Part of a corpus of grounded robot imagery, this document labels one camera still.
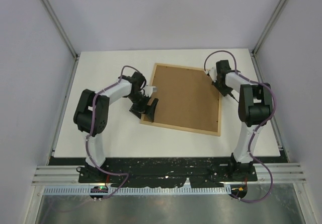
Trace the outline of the wooden picture frame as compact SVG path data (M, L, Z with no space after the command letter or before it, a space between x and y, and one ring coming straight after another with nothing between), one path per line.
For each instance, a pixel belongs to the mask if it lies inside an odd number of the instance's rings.
M145 125L205 135L221 135L221 94L201 68L156 63L150 84L157 88L154 122Z

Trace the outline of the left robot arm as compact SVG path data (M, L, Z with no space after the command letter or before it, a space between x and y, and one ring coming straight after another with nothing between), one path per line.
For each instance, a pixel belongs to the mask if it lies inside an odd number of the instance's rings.
M95 92L89 89L82 91L78 101L73 121L79 131L85 134L86 164L90 177L97 183L107 179L107 175L116 176L103 167L106 157L103 153L102 133L108 123L110 105L127 98L132 102L129 111L138 118L145 116L148 121L154 122L158 99L150 103L155 86L147 86L146 79L140 72L131 76L121 75L110 86Z

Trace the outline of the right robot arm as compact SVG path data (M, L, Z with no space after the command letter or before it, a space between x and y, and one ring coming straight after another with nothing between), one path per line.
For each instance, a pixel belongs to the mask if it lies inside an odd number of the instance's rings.
M239 93L238 117L241 130L237 146L231 154L227 166L227 176L234 181L245 179L256 181L254 149L259 133L273 113L273 98L269 83L246 80L231 69L228 60L220 60L210 71L212 85L223 95Z

